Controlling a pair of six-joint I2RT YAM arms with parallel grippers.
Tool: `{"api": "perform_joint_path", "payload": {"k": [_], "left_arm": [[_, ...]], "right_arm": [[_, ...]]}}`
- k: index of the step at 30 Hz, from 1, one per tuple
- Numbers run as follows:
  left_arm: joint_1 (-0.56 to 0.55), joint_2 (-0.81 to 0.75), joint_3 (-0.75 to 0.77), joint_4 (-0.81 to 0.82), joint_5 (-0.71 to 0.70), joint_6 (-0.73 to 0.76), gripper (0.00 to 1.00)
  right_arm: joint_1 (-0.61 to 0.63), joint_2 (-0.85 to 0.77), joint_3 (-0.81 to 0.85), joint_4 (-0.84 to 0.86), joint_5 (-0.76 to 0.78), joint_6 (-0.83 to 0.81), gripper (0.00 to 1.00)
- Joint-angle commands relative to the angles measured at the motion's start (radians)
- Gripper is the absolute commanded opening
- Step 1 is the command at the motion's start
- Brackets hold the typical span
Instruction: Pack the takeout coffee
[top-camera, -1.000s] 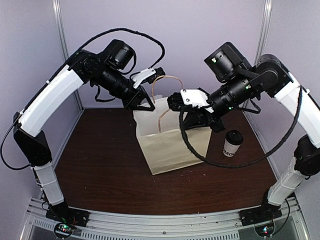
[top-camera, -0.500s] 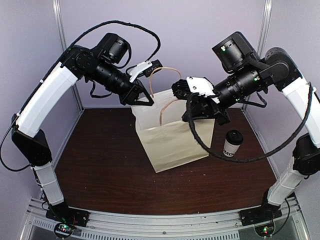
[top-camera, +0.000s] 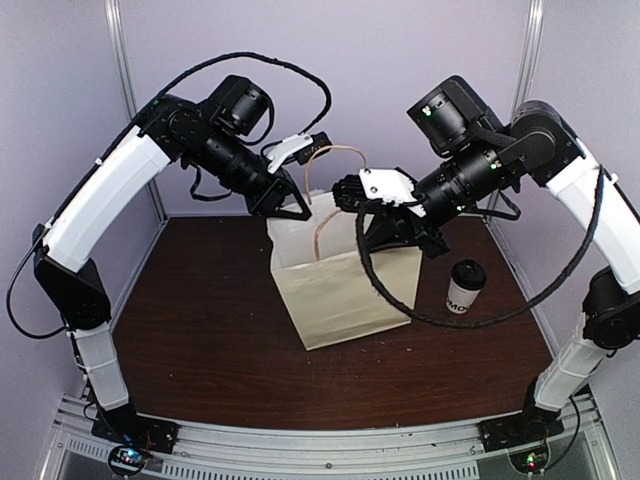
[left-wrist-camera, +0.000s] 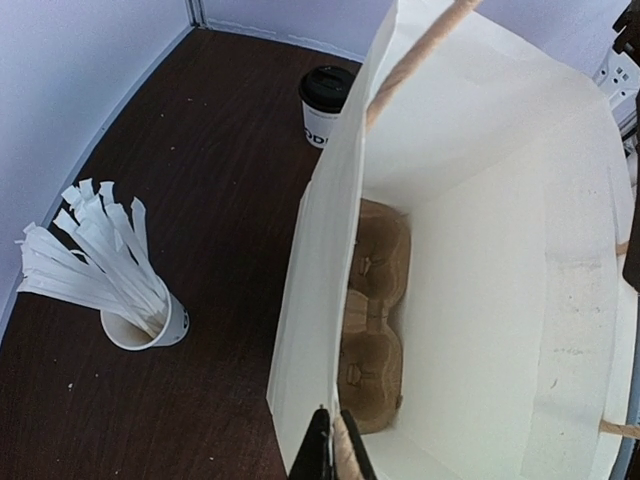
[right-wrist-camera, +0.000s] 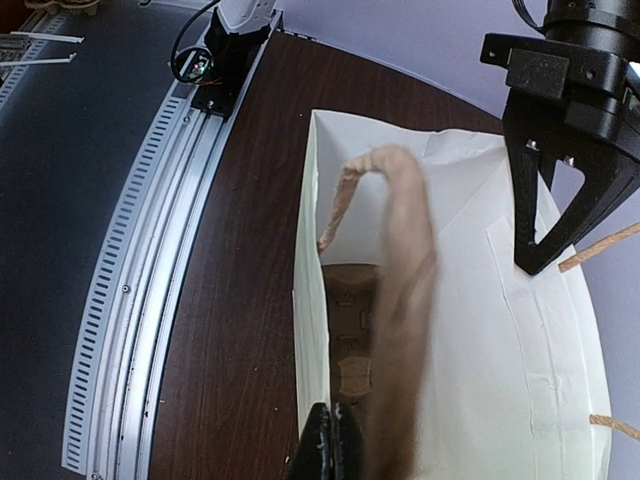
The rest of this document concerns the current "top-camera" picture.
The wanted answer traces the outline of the brown paper bag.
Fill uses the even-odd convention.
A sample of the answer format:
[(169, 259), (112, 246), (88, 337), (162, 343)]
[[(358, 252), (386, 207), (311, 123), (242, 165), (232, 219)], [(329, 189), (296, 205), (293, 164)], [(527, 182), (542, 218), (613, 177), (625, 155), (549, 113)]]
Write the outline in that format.
[(305, 168), (307, 221), (269, 219), (270, 271), (297, 334), (308, 351), (410, 323), (373, 288), (361, 265), (355, 216), (332, 195), (313, 190)]

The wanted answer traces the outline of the white paper coffee cup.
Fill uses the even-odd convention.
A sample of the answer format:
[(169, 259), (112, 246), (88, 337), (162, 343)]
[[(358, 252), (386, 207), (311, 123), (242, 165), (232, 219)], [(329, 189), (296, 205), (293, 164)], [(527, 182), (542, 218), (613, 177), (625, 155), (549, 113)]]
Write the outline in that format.
[(483, 288), (484, 284), (469, 285), (451, 278), (445, 299), (446, 308), (457, 315), (467, 313)]

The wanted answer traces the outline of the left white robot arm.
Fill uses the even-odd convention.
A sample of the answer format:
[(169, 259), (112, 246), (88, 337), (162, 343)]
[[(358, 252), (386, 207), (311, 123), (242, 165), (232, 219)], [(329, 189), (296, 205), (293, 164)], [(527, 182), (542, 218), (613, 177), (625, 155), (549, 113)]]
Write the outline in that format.
[[(106, 429), (123, 444), (137, 442), (144, 424), (132, 413), (108, 325), (111, 304), (91, 251), (138, 192), (176, 161), (215, 176), (221, 186), (244, 197), (254, 216), (309, 219), (310, 210), (282, 167), (288, 157), (312, 145), (312, 135), (289, 136), (267, 156), (253, 153), (244, 139), (272, 112), (271, 98), (236, 75), (199, 103), (159, 95), (97, 161), (36, 242), (36, 280), (72, 332), (96, 403), (106, 412)], [(288, 197), (301, 203), (298, 212), (284, 209)]]

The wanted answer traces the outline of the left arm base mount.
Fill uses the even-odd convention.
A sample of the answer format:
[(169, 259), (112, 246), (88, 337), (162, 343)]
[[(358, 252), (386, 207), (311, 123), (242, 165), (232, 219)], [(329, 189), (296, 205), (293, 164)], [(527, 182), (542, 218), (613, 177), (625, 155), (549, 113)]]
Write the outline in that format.
[(139, 417), (130, 432), (120, 433), (98, 413), (91, 434), (114, 443), (107, 454), (107, 467), (116, 477), (129, 479), (158, 462), (161, 454), (171, 454), (178, 430), (175, 422)]

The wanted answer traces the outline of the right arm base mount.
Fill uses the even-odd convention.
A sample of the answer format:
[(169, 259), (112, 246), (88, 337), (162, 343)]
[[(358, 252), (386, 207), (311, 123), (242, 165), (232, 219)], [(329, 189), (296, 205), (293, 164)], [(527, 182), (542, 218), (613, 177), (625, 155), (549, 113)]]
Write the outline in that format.
[(527, 476), (542, 474), (550, 465), (548, 441), (564, 432), (560, 420), (527, 420), (521, 413), (481, 421), (478, 428), (486, 453), (507, 450), (511, 467)]

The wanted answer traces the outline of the black plastic cup lid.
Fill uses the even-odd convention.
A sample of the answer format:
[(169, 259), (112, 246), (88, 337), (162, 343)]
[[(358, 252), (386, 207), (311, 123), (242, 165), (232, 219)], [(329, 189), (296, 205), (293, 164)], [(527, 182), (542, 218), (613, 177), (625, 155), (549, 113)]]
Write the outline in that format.
[(452, 267), (451, 280), (465, 290), (479, 291), (486, 286), (487, 274), (475, 260), (464, 259)]

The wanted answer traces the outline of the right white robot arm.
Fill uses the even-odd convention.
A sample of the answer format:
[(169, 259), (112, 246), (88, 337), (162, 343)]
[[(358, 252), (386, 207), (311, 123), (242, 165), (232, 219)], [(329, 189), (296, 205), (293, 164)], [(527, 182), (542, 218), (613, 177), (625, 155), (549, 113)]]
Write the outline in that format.
[(583, 226), (607, 267), (591, 280), (576, 331), (530, 384), (523, 410), (484, 423), (535, 440), (602, 360), (639, 335), (639, 216), (617, 181), (558, 112), (543, 101), (522, 103), (503, 124), (466, 80), (453, 75), (409, 109), (441, 165), (420, 181), (399, 170), (363, 169), (360, 214), (372, 214), (386, 237), (358, 229), (359, 255), (373, 274), (372, 249), (417, 246), (446, 252), (440, 228), (491, 193), (518, 189), (531, 177)]

